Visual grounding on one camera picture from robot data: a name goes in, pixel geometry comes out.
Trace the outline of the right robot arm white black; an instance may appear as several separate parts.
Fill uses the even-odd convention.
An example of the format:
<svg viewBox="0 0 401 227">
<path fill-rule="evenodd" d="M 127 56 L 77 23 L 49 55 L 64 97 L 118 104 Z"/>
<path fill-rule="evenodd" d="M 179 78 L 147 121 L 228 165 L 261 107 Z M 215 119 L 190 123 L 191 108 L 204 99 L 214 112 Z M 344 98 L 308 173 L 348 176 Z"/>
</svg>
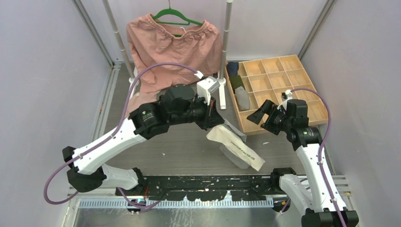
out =
<svg viewBox="0 0 401 227">
<path fill-rule="evenodd" d="M 295 171 L 275 168 L 270 187 L 275 193 L 285 192 L 290 202 L 302 215 L 303 227 L 355 227 L 359 217 L 349 210 L 339 194 L 330 174 L 320 131 L 309 126 L 306 101 L 289 98 L 280 105 L 271 100 L 264 103 L 247 120 L 259 124 L 264 115 L 267 120 L 261 128 L 278 135 L 286 133 L 287 140 L 304 167 L 309 187 L 302 185 Z"/>
</svg>

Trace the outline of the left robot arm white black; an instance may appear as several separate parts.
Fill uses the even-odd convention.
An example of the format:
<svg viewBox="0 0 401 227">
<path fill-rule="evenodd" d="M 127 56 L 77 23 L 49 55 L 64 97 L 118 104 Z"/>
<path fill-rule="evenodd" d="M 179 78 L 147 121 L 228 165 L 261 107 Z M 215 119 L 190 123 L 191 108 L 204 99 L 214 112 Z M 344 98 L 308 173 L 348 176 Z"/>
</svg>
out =
<svg viewBox="0 0 401 227">
<path fill-rule="evenodd" d="M 225 122 L 215 106 L 215 98 L 196 94 L 183 84 L 172 86 L 155 102 L 140 105 L 114 131 L 81 148 L 67 146 L 63 158 L 70 169 L 67 178 L 78 192 L 100 186 L 118 187 L 140 195 L 146 181 L 138 168 L 120 169 L 106 162 L 122 151 L 168 132 L 172 125 L 195 123 L 202 130 Z"/>
</svg>

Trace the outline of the grey underwear cream waistband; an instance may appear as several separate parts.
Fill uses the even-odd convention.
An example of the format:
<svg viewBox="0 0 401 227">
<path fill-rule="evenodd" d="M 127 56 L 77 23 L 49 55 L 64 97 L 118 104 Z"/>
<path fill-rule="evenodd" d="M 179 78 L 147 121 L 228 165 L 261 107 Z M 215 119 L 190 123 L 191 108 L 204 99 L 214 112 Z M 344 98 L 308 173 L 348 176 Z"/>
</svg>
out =
<svg viewBox="0 0 401 227">
<path fill-rule="evenodd" d="M 247 136 L 228 120 L 213 127 L 206 137 L 219 143 L 222 153 L 240 169 L 251 167 L 255 171 L 260 171 L 265 163 L 262 157 L 246 145 Z"/>
<path fill-rule="evenodd" d="M 248 92 L 244 89 L 244 87 L 240 86 L 235 89 L 235 96 L 238 104 L 239 111 L 248 111 L 250 110 L 250 100 Z"/>
</svg>

